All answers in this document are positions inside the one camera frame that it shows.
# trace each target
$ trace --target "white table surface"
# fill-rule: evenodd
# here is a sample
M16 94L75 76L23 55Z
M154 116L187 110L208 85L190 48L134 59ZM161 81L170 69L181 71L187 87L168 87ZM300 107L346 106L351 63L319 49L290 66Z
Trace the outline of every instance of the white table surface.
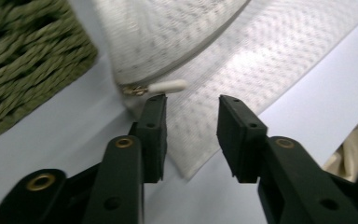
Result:
M0 136L0 201L25 175L43 168L75 175L101 160L107 142L132 117L112 84L101 28L86 0L72 0L100 49L98 62ZM358 27L260 118L268 135L296 139L323 164L358 122ZM265 223L256 185L231 177L221 152L190 181L166 160L164 181L145 186L145 223Z

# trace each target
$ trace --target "white zipper pull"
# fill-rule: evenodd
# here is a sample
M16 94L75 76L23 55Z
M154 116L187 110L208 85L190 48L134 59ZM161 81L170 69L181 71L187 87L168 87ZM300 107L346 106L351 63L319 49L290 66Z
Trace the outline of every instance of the white zipper pull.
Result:
M187 82L183 79L153 83L148 86L129 86L123 88L125 95L141 96L150 93L174 93L183 91L187 87Z

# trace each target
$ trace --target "mesh bag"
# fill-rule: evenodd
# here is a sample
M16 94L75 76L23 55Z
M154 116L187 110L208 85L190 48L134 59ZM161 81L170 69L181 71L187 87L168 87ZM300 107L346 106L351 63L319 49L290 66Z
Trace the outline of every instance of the mesh bag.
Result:
M66 1L0 0L0 133L84 74L96 55Z
M221 34L249 0L92 0L119 85L147 82Z

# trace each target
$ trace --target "screw hole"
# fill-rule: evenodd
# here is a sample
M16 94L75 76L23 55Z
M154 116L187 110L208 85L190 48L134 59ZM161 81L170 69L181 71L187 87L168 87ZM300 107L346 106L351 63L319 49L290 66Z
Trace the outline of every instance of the screw hole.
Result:
M285 148L295 147L295 144L292 141L283 138L277 139L275 143L280 147L285 147Z
M329 210L338 210L338 204L334 201L334 200L331 200L331 199L322 199L319 201L319 203L329 209Z
M39 191L50 187L55 182L55 176L52 174L41 174L27 183L26 188L29 191Z
M129 147L132 145L130 138L120 138L116 141L116 147Z
M48 181L49 181L49 178L46 177L46 176L43 176L43 177L40 177L39 179L37 179L37 180L34 182L34 185L35 185L35 186L38 186L38 187L44 186L44 185L46 185L46 184L48 183Z
M103 203L103 207L106 210L115 210L117 208L119 208L121 205L121 199L118 197L111 197L105 200L105 202Z

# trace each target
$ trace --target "metal zipper slider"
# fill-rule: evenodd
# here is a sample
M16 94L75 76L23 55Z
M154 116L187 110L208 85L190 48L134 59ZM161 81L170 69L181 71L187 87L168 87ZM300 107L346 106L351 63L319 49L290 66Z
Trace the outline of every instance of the metal zipper slider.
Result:
M173 93L183 91L187 87L187 82L183 79L176 79L166 82L153 83L148 86L127 86L123 88L125 95L141 96L150 93Z

